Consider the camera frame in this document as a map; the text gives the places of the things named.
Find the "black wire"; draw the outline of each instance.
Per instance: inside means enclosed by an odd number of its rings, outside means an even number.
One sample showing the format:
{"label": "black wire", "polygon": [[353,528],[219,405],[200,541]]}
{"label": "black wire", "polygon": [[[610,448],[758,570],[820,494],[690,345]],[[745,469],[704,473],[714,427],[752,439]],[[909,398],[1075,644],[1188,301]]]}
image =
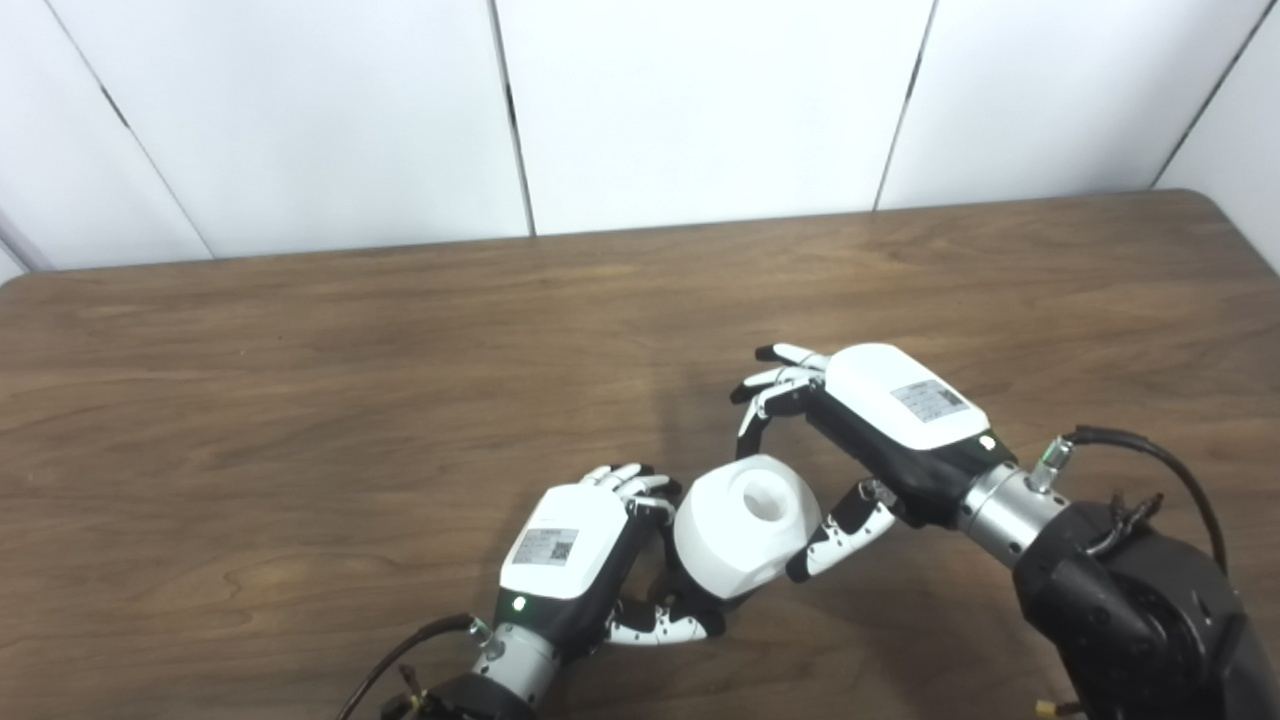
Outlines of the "black wire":
{"label": "black wire", "polygon": [[1164,462],[1165,466],[1178,475],[1178,479],[1187,487],[1187,492],[1190,493],[1192,500],[1196,502],[1196,509],[1199,510],[1201,521],[1204,523],[1204,529],[1208,530],[1208,543],[1213,551],[1213,561],[1217,562],[1224,575],[1228,574],[1226,541],[1222,539],[1222,525],[1219,524],[1213,506],[1210,503],[1208,496],[1204,495],[1204,488],[1199,484],[1199,480],[1196,479],[1196,475],[1172,452],[1137,433],[1089,425],[1076,425],[1075,432],[1062,436],[1062,439],[1073,445],[1112,445],[1125,447],[1151,455]]}
{"label": "black wire", "polygon": [[378,678],[380,678],[381,674],[385,673],[387,669],[390,667],[393,662],[399,660],[402,655],[412,650],[413,646],[426,642],[434,638],[435,635],[466,630],[471,628],[471,623],[474,621],[475,621],[474,616],[463,612],[461,615],[451,615],[448,618],[440,618],[439,620],[435,620],[434,623],[428,623],[426,625],[422,625],[421,628],[415,630],[412,635],[404,638],[404,641],[401,642],[398,646],[396,646],[394,650],[388,652],[385,657],[379,660],[378,665],[374,665],[374,669],[369,673],[369,675],[365,676],[365,679],[361,680],[358,685],[356,685],[356,689],[351,693],[351,697],[347,698],[347,702],[343,703],[342,710],[338,711],[337,720],[349,720],[351,714],[355,712],[356,706],[360,705],[361,700],[364,700],[365,693],[369,692],[369,688],[374,687],[374,683],[378,682]]}

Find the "hole in white object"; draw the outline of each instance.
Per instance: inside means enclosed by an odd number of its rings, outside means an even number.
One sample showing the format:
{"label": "hole in white object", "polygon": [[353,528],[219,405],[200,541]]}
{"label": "hole in white object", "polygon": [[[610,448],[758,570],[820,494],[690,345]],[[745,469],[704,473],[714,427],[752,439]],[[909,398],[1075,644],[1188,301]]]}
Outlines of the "hole in white object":
{"label": "hole in white object", "polygon": [[742,503],[746,511],[765,523],[782,519],[787,507],[786,487],[781,478],[772,473],[748,473],[742,480]]}

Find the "wood grain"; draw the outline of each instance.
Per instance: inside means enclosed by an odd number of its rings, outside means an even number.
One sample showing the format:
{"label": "wood grain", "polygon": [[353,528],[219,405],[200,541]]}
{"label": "wood grain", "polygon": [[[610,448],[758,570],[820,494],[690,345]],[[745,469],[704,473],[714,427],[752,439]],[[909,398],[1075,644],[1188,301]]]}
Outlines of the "wood grain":
{"label": "wood grain", "polygon": [[[1280,282],[1203,197],[1134,193],[19,278],[3,714],[325,717],[411,628],[492,611],[548,486],[730,460],[727,392],[782,340],[897,343],[1024,457],[1078,421],[1174,448],[1280,650]],[[799,420],[765,450],[824,503],[859,478]],[[1203,546],[1170,483],[1091,450],[1062,489],[1166,489],[1161,527]],[[449,638],[413,660],[443,679],[471,657]],[[1002,568],[897,528],[765,588],[726,638],[602,651],[544,711],[1021,717],[1068,694]]]}

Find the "white plastic casing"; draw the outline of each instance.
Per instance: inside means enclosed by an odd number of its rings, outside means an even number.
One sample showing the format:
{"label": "white plastic casing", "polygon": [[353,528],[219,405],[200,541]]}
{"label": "white plastic casing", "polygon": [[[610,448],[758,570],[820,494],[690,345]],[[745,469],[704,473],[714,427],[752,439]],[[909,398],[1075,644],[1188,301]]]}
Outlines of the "white plastic casing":
{"label": "white plastic casing", "polygon": [[855,345],[832,355],[826,389],[913,450],[933,450],[991,428],[986,413],[892,345]]}
{"label": "white plastic casing", "polygon": [[507,552],[498,583],[543,597],[580,597],[600,574],[626,523],[626,509],[612,489],[553,487]]}

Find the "label sticker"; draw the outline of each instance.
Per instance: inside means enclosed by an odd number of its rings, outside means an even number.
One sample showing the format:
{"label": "label sticker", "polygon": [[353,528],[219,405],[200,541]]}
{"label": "label sticker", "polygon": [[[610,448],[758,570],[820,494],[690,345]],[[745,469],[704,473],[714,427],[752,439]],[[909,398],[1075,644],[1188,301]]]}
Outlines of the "label sticker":
{"label": "label sticker", "polygon": [[577,541],[577,530],[530,529],[516,548],[512,565],[559,565],[568,562],[568,553]]}
{"label": "label sticker", "polygon": [[922,380],[892,392],[922,423],[932,423],[952,413],[968,410],[969,404],[938,380]]}

